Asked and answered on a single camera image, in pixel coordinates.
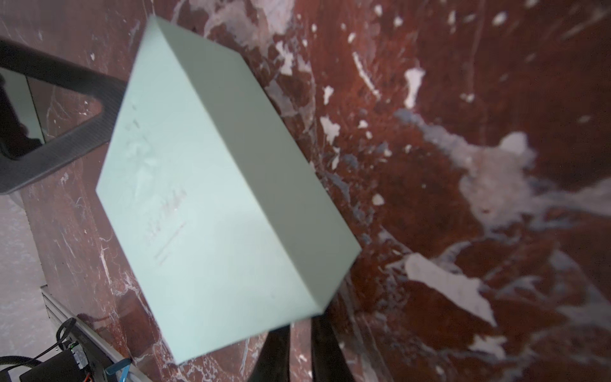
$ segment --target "light green foam block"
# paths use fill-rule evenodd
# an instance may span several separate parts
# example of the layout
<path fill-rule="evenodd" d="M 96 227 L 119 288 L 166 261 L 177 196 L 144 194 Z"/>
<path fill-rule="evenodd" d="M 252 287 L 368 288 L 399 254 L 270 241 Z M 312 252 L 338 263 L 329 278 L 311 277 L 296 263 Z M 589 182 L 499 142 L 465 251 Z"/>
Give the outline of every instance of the light green foam block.
<path fill-rule="evenodd" d="M 323 313 L 360 253 L 241 56 L 155 17 L 97 194 L 177 363 Z"/>

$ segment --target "marble wall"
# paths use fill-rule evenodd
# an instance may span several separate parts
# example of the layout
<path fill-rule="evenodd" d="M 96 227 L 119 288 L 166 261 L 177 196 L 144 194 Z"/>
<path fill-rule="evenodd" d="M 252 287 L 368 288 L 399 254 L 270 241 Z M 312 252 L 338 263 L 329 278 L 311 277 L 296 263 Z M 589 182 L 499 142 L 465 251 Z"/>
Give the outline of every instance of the marble wall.
<path fill-rule="evenodd" d="M 0 34 L 125 80 L 153 13 L 240 52 L 364 248 L 331 304 L 357 381 L 604 381 L 610 9 L 27 0 Z M 35 99 L 48 138 L 95 113 Z M 105 153 L 22 191 L 49 289 L 152 380 L 244 381 L 264 335 L 173 364 L 95 195 Z"/>

